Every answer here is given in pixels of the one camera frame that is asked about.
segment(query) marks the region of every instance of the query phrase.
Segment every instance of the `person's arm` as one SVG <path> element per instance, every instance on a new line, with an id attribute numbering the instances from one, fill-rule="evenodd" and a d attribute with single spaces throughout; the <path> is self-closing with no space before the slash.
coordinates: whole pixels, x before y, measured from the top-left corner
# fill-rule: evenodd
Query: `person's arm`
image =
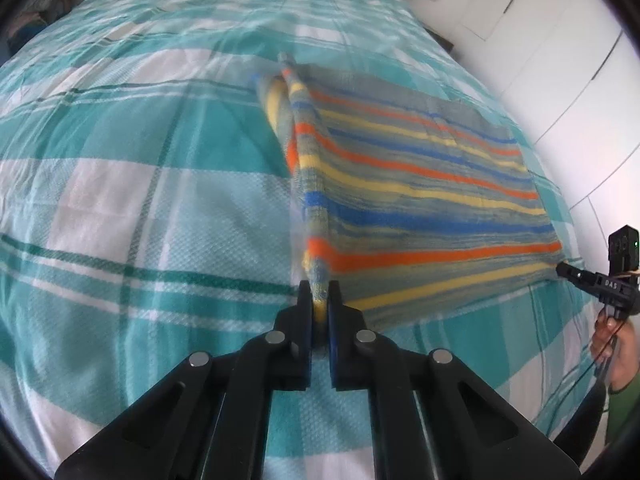
<path id="1" fill-rule="evenodd" d="M 640 360 L 636 331 L 629 321 L 625 321 L 618 330 L 620 323 L 611 317 L 606 319 L 604 311 L 600 312 L 591 338 L 591 355 L 596 358 L 602 352 L 598 359 L 600 362 L 613 354 L 611 346 L 607 343 L 614 333 L 620 348 L 610 375 L 607 442 L 618 434 L 636 400 L 640 397 Z"/>

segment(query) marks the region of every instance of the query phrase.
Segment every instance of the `yellow stripe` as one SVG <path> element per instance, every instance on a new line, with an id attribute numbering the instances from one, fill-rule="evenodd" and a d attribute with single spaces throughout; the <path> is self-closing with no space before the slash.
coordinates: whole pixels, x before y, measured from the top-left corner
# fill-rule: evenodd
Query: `yellow stripe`
<path id="1" fill-rule="evenodd" d="M 300 168 L 316 168 L 326 176 L 337 180 L 347 186 L 357 187 L 359 189 L 367 189 L 369 191 L 380 191 L 389 193 L 399 193 L 415 198 L 437 198 L 454 202 L 456 204 L 468 205 L 471 207 L 481 207 L 485 209 L 510 209 L 519 213 L 529 215 L 543 215 L 545 210 L 541 207 L 524 207 L 506 200 L 491 200 L 488 198 L 480 198 L 477 196 L 460 195 L 447 191 L 436 191 L 430 189 L 417 189 L 407 184 L 398 184 L 396 182 L 377 182 L 374 180 L 364 180 L 357 176 L 351 176 L 336 170 L 329 164 L 322 162 L 316 155 L 300 156 Z"/>
<path id="2" fill-rule="evenodd" d="M 334 112 L 331 110 L 325 110 L 324 108 L 320 109 L 321 115 L 332 119 L 340 119 L 341 121 L 346 121 L 351 124 L 355 124 L 356 126 L 361 126 L 363 128 L 372 128 L 375 130 L 381 130 L 383 132 L 389 132 L 392 134 L 404 135 L 407 137 L 413 137 L 414 139 L 421 140 L 430 140 L 431 142 L 436 142 L 437 144 L 442 144 L 443 146 L 455 146 L 457 149 L 462 150 L 463 152 L 471 153 L 472 155 L 479 156 L 481 158 L 485 158 L 486 160 L 492 161 L 492 163 L 497 166 L 503 166 L 505 168 L 514 168 L 515 170 L 526 172 L 527 168 L 522 164 L 517 162 L 513 162 L 512 160 L 498 160 L 497 158 L 492 157 L 488 153 L 478 150 L 476 148 L 472 148 L 470 146 L 465 146 L 464 144 L 459 144 L 457 141 L 453 139 L 441 139 L 440 137 L 433 136 L 430 134 L 424 134 L 420 132 L 414 132 L 413 130 L 407 130 L 406 128 L 399 128 L 398 126 L 391 126 L 389 124 L 379 124 L 372 123 L 370 121 L 366 121 L 364 119 L 358 117 L 352 117 L 349 115 L 341 114 L 338 112 Z"/>
<path id="3" fill-rule="evenodd" d="M 452 280 L 445 280 L 444 282 L 430 283 L 429 285 L 416 286 L 414 288 L 398 290 L 397 292 L 390 292 L 388 294 L 380 294 L 379 296 L 373 296 L 372 298 L 363 298 L 362 300 L 355 301 L 352 300 L 349 302 L 349 306 L 360 310 L 367 310 L 368 308 L 398 304 L 403 301 L 418 300 L 420 298 L 434 296 L 435 294 L 440 294 L 456 288 L 462 288 L 464 286 L 478 285 L 479 283 L 494 282 L 505 278 L 523 276 L 524 274 L 530 274 L 537 272 L 538 270 L 551 269 L 553 267 L 555 266 L 551 264 L 536 263 L 522 265 L 519 267 L 491 270 L 489 272 L 482 272 L 481 274 L 461 276 L 460 278 L 453 278 Z"/>
<path id="4" fill-rule="evenodd" d="M 280 79 L 276 79 L 267 91 L 267 120 L 274 132 L 278 131 L 278 111 L 280 110 L 280 101 L 286 91 L 287 85 Z"/>
<path id="5" fill-rule="evenodd" d="M 289 87 L 289 95 L 297 92 L 298 90 L 306 90 L 306 86 L 304 86 L 302 83 L 293 83 L 293 85 Z"/>

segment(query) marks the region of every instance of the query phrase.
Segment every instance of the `blue stripe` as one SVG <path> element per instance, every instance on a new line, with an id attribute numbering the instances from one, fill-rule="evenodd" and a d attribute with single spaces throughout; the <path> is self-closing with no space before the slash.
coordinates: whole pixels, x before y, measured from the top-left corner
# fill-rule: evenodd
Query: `blue stripe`
<path id="1" fill-rule="evenodd" d="M 395 102 L 392 102 L 392 101 L 386 101 L 384 99 L 379 99 L 379 98 L 372 97 L 372 96 L 369 96 L 369 95 L 362 95 L 362 94 L 357 94 L 356 92 L 350 92 L 348 90 L 343 90 L 343 89 L 339 89 L 339 88 L 333 88 L 333 87 L 331 87 L 331 86 L 329 86 L 329 85 L 327 85 L 327 84 L 325 84 L 325 83 L 323 83 L 321 81 L 318 81 L 317 79 L 315 79 L 315 78 L 313 78 L 311 76 L 306 77 L 306 79 L 312 80 L 313 82 L 318 83 L 320 86 L 328 88 L 332 92 L 335 92 L 337 94 L 346 95 L 348 97 L 353 97 L 353 98 L 360 99 L 360 100 L 372 101 L 372 102 L 375 102 L 375 103 L 378 103 L 378 104 L 391 106 L 393 108 L 399 108 L 401 110 L 405 110 L 407 112 L 413 112 L 413 113 L 416 113 L 416 114 L 421 115 L 423 117 L 428 117 L 428 118 L 431 118 L 431 119 L 443 120 L 444 122 L 446 122 L 447 124 L 450 124 L 451 126 L 456 126 L 456 127 L 461 128 L 463 130 L 466 130 L 468 132 L 476 134 L 478 137 L 482 137 L 483 139 L 490 140 L 492 142 L 497 142 L 498 144 L 517 144 L 518 143 L 518 141 L 516 139 L 498 139 L 497 137 L 492 137 L 489 134 L 486 134 L 486 133 L 484 133 L 484 132 L 482 132 L 480 130 L 475 130 L 475 129 L 469 127 L 469 126 L 466 126 L 465 124 L 457 123 L 456 121 L 451 121 L 450 119 L 447 119 L 446 117 L 444 117 L 444 116 L 442 116 L 440 114 L 430 114 L 430 113 L 427 113 L 425 111 L 418 110 L 417 108 L 409 108 L 409 107 L 402 106 L 402 105 L 400 105 L 398 103 L 395 103 Z"/>
<path id="2" fill-rule="evenodd" d="M 533 226 L 486 221 L 461 222 L 444 217 L 437 218 L 433 216 L 420 216 L 397 212 L 354 209 L 331 200 L 319 191 L 305 193 L 305 206 L 323 207 L 327 209 L 331 215 L 358 226 L 384 226 L 413 231 L 434 231 L 446 233 L 448 235 L 477 235 L 480 233 L 548 233 L 553 232 L 554 230 L 554 227 L 551 224 Z"/>
<path id="3" fill-rule="evenodd" d="M 410 144 L 401 144 L 400 142 L 389 142 L 388 140 L 373 139 L 371 137 L 363 137 L 343 130 L 337 130 L 336 128 L 328 128 L 332 135 L 338 137 L 344 137 L 346 139 L 357 140 L 359 142 L 366 142 L 372 146 L 378 146 L 379 148 L 385 148 L 386 150 L 395 150 L 397 152 L 415 153 L 416 155 L 426 155 L 433 158 L 439 158 L 440 160 L 446 160 L 447 162 L 453 162 L 471 168 L 472 170 L 482 171 L 483 173 L 489 173 L 500 179 L 515 180 L 517 182 L 531 182 L 531 176 L 527 173 L 526 176 L 514 176 L 501 171 L 492 170 L 486 168 L 480 164 L 474 164 L 466 160 L 461 156 L 448 155 L 447 153 L 434 152 L 433 150 L 427 150 L 425 148 L 419 148 Z"/>

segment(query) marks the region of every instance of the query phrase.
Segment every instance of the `bed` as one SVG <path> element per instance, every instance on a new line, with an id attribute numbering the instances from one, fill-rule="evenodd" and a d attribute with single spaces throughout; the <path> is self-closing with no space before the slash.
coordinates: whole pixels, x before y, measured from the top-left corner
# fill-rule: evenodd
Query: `bed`
<path id="1" fill-rule="evenodd" d="M 87 0 L 0 68 L 0 411 L 49 474 L 191 351 L 235 351 L 292 303 L 289 173 L 255 90 L 281 52 L 508 128 L 580 264 L 517 124 L 401 0 Z M 552 436 L 590 384 L 569 390 L 594 304 L 557 280 L 501 291 L 380 328 L 452 349 Z M 366 393 L 333 391 L 320 350 L 310 390 L 274 395 L 265 477 L 372 468 Z"/>

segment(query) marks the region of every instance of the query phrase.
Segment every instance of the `checkered bedsheet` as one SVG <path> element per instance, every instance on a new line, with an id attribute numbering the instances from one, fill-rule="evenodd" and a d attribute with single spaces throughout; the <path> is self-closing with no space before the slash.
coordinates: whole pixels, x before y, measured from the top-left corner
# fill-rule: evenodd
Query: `checkered bedsheet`
<path id="1" fill-rule="evenodd" d="M 279 52 L 510 128 L 579 261 L 518 126 L 400 0 L 87 0 L 0 68 L 0 410 L 50 473 L 191 351 L 234 351 L 292 302 L 300 223 L 252 82 Z M 557 431 L 588 387 L 556 410 L 592 318 L 580 292 L 541 282 L 386 334 L 452 349 Z M 372 475 L 366 393 L 331 390 L 322 355 L 271 416 L 267 478 Z"/>

